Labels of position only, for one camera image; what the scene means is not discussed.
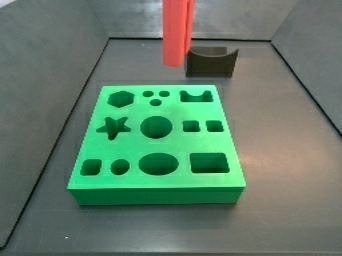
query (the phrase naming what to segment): gray wall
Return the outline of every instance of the gray wall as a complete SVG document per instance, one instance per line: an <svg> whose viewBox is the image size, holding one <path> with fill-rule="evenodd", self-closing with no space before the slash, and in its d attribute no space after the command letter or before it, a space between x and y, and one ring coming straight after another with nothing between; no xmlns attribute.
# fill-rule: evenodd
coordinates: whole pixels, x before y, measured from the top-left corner
<svg viewBox="0 0 342 256"><path fill-rule="evenodd" d="M194 38L272 40L298 0L197 0ZM162 0L90 0L110 37L162 37Z"/></svg>
<svg viewBox="0 0 342 256"><path fill-rule="evenodd" d="M107 43L85 0L0 9L0 247Z"/></svg>
<svg viewBox="0 0 342 256"><path fill-rule="evenodd" d="M273 44L342 133L341 13L341 0L301 0Z"/></svg>

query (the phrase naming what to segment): gray floor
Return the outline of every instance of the gray floor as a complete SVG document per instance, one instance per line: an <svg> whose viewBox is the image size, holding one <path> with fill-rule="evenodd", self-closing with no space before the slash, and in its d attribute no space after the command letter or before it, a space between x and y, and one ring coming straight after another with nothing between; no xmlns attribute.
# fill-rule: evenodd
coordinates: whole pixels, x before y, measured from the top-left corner
<svg viewBox="0 0 342 256"><path fill-rule="evenodd" d="M186 79L162 42L111 41L6 252L340 252L342 140L270 43L241 49L233 79ZM217 84L247 188L237 205L79 207L66 189L105 84Z"/></svg>

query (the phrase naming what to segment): circular hole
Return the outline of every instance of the circular hole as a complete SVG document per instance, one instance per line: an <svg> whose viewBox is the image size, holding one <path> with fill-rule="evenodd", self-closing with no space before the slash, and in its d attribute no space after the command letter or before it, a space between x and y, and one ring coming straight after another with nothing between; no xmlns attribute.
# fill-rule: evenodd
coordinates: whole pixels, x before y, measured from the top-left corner
<svg viewBox="0 0 342 256"><path fill-rule="evenodd" d="M167 118L162 116L153 116L142 122L141 130L146 137L151 139L161 139L170 134L173 124Z"/></svg>
<svg viewBox="0 0 342 256"><path fill-rule="evenodd" d="M159 92L159 95L161 95L161 97L167 97L167 96L170 96L170 92L162 91L162 92Z"/></svg>
<svg viewBox="0 0 342 256"><path fill-rule="evenodd" d="M111 171L115 175L123 175L130 169L130 163L125 159L119 159L113 163Z"/></svg>
<svg viewBox="0 0 342 256"><path fill-rule="evenodd" d="M165 153L146 155L139 161L141 170L150 175L166 175L178 168L178 160L174 156Z"/></svg>
<svg viewBox="0 0 342 256"><path fill-rule="evenodd" d="M151 97L151 96L154 96L154 92L153 91L145 91L143 95L145 95L145 97Z"/></svg>
<svg viewBox="0 0 342 256"><path fill-rule="evenodd" d="M151 100L150 104L151 104L153 106L161 106L162 100L158 100L158 99Z"/></svg>

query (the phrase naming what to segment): large circular hole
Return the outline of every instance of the large circular hole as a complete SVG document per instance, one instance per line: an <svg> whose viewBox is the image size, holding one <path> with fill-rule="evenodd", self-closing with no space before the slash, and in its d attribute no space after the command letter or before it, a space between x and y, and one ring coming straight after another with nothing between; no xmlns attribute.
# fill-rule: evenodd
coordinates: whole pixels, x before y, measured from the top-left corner
<svg viewBox="0 0 342 256"><path fill-rule="evenodd" d="M146 137L151 139L161 139L170 134L173 124L167 118L162 116L153 116L142 122L141 130Z"/></svg>
<svg viewBox="0 0 342 256"><path fill-rule="evenodd" d="M139 161L141 170L150 175L166 175L178 168L178 160L165 153L146 155Z"/></svg>

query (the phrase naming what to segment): small circular hole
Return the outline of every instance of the small circular hole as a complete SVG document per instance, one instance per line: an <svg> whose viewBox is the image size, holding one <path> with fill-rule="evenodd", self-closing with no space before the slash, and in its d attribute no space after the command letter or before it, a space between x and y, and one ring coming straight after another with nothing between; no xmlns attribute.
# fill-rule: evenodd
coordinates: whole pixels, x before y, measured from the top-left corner
<svg viewBox="0 0 342 256"><path fill-rule="evenodd" d="M167 97L167 96L170 96L170 92L162 91L162 92L159 92L159 95L161 95L161 97Z"/></svg>
<svg viewBox="0 0 342 256"><path fill-rule="evenodd" d="M151 100L151 102L150 102L150 104L153 105L153 106L161 106L162 105L162 100L158 100L158 99L155 99L155 100Z"/></svg>
<svg viewBox="0 0 342 256"><path fill-rule="evenodd" d="M154 96L154 92L153 91L145 91L143 95L145 95L145 97L151 97L151 96Z"/></svg>
<svg viewBox="0 0 342 256"><path fill-rule="evenodd" d="M113 163L111 171L115 175L123 175L130 169L130 163L125 159L119 159Z"/></svg>

